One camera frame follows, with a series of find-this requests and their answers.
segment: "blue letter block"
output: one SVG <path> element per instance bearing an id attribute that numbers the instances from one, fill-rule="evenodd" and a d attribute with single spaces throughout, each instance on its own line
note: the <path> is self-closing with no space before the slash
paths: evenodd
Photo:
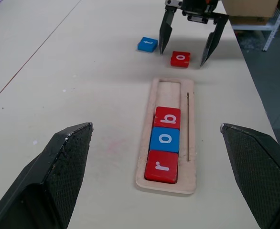
<path id="1" fill-rule="evenodd" d="M 151 132 L 150 150 L 179 151 L 179 129 L 154 127 Z"/>
<path id="2" fill-rule="evenodd" d="M 158 44 L 158 40 L 143 37 L 140 43 L 138 44 L 138 50 L 153 52 Z"/>

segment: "cardboard box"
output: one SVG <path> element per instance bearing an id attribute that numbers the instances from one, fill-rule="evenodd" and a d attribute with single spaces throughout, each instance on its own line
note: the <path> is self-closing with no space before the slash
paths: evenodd
<path id="1" fill-rule="evenodd" d="M 232 25 L 266 25 L 269 18 L 230 16 L 229 20 Z"/>
<path id="2" fill-rule="evenodd" d="M 222 0 L 222 3 L 229 16 L 270 18 L 278 0 Z"/>

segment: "metal shelf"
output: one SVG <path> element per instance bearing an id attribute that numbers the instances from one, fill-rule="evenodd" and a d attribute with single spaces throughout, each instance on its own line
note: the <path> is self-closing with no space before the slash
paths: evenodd
<path id="1" fill-rule="evenodd" d="M 280 25 L 280 9 L 276 8 L 274 15 L 269 19 L 266 25 L 232 25 L 234 30 L 256 30 L 256 31 L 269 31 L 270 34 L 267 36 L 267 41 L 263 47 L 263 51 L 267 51 L 271 41 L 274 39 L 275 33 L 277 32 Z"/>

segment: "wooden board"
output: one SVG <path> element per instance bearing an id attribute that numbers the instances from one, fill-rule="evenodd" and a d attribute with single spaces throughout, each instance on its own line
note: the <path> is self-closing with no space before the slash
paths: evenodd
<path id="1" fill-rule="evenodd" d="M 157 106 L 174 107 L 181 110 L 180 150 L 176 184 L 149 181 L 144 178 L 153 117 Z M 193 81 L 172 78 L 154 79 L 142 131 L 136 184 L 142 188 L 192 194 L 196 188 L 195 156 Z"/>

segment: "table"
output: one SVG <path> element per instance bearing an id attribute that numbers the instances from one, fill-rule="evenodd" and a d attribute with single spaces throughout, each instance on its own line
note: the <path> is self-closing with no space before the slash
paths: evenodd
<path id="1" fill-rule="evenodd" d="M 225 12 L 219 2 L 217 12 Z M 214 30 L 177 13 L 163 56 L 136 51 L 157 39 L 163 1 L 81 1 L 0 94 L 0 198 L 55 132 L 93 122 L 82 188 L 69 228 L 258 229 L 239 191 L 219 127 L 227 122 L 274 137 L 228 23 L 199 69 Z M 172 51 L 192 53 L 188 69 Z M 146 102 L 154 77 L 194 80 L 197 189 L 190 196 L 134 182 Z"/>
<path id="2" fill-rule="evenodd" d="M 0 3 L 0 91 L 79 0 Z"/>

